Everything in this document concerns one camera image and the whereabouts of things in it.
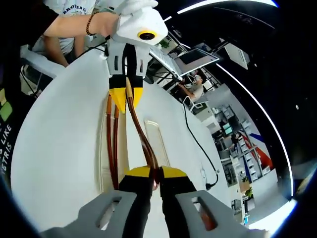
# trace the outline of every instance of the person's hand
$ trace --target person's hand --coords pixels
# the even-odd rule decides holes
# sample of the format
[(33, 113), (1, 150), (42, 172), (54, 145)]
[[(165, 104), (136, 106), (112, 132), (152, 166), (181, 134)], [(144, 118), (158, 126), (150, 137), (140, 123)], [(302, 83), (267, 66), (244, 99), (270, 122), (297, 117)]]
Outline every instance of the person's hand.
[(97, 13), (91, 20), (89, 30), (91, 33), (99, 33), (103, 36), (111, 35), (117, 27), (119, 16), (110, 12)]

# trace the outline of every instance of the white table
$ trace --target white table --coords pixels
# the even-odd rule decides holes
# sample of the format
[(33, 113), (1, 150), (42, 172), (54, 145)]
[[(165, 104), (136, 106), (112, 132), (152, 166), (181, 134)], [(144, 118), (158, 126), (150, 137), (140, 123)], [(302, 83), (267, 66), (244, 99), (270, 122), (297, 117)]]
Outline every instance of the white table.
[[(80, 207), (100, 193), (95, 163), (108, 70), (99, 55), (97, 50), (88, 52), (54, 79), (20, 130), (12, 159), (12, 192), (39, 231), (69, 224)], [(136, 112), (143, 128), (144, 119), (159, 124), (170, 165), (186, 172), (197, 190), (205, 188), (201, 163), (208, 182), (214, 182), (214, 171), (187, 130), (179, 102), (157, 85), (144, 83)], [(129, 167), (143, 166), (143, 151), (129, 114), (126, 121)], [(220, 171), (219, 182), (210, 193), (230, 206), (224, 172), (208, 129), (189, 113), (188, 123)], [(165, 237), (166, 232), (156, 191), (144, 237)]]

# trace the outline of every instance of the black sleeve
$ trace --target black sleeve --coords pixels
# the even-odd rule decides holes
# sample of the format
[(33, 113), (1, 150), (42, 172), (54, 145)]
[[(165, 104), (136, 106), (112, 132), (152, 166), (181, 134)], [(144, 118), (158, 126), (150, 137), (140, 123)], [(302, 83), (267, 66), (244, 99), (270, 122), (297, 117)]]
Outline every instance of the black sleeve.
[(43, 35), (58, 14), (46, 6), (41, 0), (24, 0), (23, 7), (20, 7), (19, 24), (17, 26), (20, 45), (32, 45)]

